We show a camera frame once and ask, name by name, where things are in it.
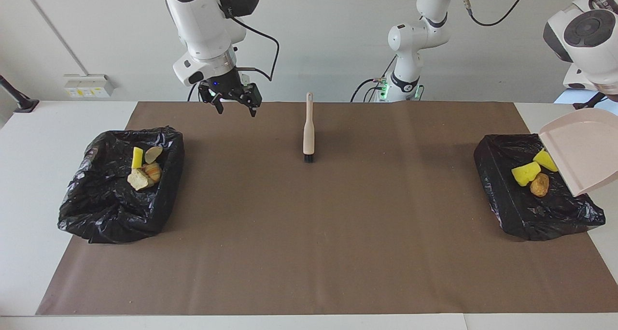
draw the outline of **white table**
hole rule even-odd
[[[56,229],[57,209],[66,185],[83,159],[86,145],[104,130],[124,129],[135,105],[134,102],[43,101],[32,114],[15,115],[0,129],[0,330],[618,328],[618,313],[33,316],[69,243],[70,235]],[[570,105],[517,103],[516,106],[531,132],[538,132],[545,123],[573,110]],[[605,209],[607,224],[589,234],[618,281],[617,190],[618,183],[614,183],[590,194]]]
[[[558,104],[573,104],[573,103],[586,103],[589,101],[598,91],[591,90],[579,90],[573,88],[567,88],[561,95],[554,101]],[[600,103],[597,103],[595,108],[607,110],[611,113],[618,115],[618,104],[615,101],[606,99]]]

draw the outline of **brown table mat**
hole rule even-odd
[[[490,211],[472,154],[528,132],[512,103],[317,103],[314,164],[304,113],[139,103],[127,129],[184,134],[174,213],[134,244],[73,237],[37,314],[618,312],[586,233],[523,242]]]

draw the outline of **white wall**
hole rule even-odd
[[[172,63],[184,48],[164,0],[37,0],[87,70],[107,74],[114,100],[183,100]],[[472,0],[478,19],[499,18],[514,0]],[[542,39],[547,19],[572,0],[523,0],[494,28],[473,24],[453,0],[450,43],[424,50],[425,99],[553,101],[568,66]],[[415,0],[261,0],[247,24],[281,42],[275,81],[252,75],[265,100],[347,100],[392,58],[391,26],[418,19]],[[63,74],[78,68],[28,0],[0,0],[0,71],[39,99],[68,99]],[[273,44],[253,34],[239,65],[267,71]]]

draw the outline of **black trash bag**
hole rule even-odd
[[[532,162],[543,149],[538,134],[485,136],[474,151],[481,183],[500,227],[525,240],[552,240],[605,224],[603,209],[587,194],[573,197],[559,172],[544,167],[549,191],[539,198],[520,187],[511,169]]]
[[[161,181],[135,191],[126,180],[133,147],[163,147],[156,162]],[[69,183],[60,206],[58,228],[91,244],[118,244],[152,237],[168,221],[185,155],[183,134],[172,127],[109,130],[84,152],[84,160]]]

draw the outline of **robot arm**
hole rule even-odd
[[[201,98],[220,114],[221,100],[228,99],[247,106],[255,116],[262,101],[260,91],[257,85],[245,85],[241,80],[233,47],[245,39],[247,31],[230,18],[250,15],[259,0],[166,2],[181,42],[187,46],[187,53],[173,66],[178,79],[186,86],[199,83]]]
[[[616,14],[615,0],[574,0],[548,20],[543,39],[573,63],[565,79],[569,87],[593,88],[618,100]]]
[[[393,72],[386,74],[377,101],[409,100],[419,83],[423,59],[420,50],[446,44],[450,39],[447,11],[451,0],[417,0],[422,18],[389,31],[389,45],[397,54]]]

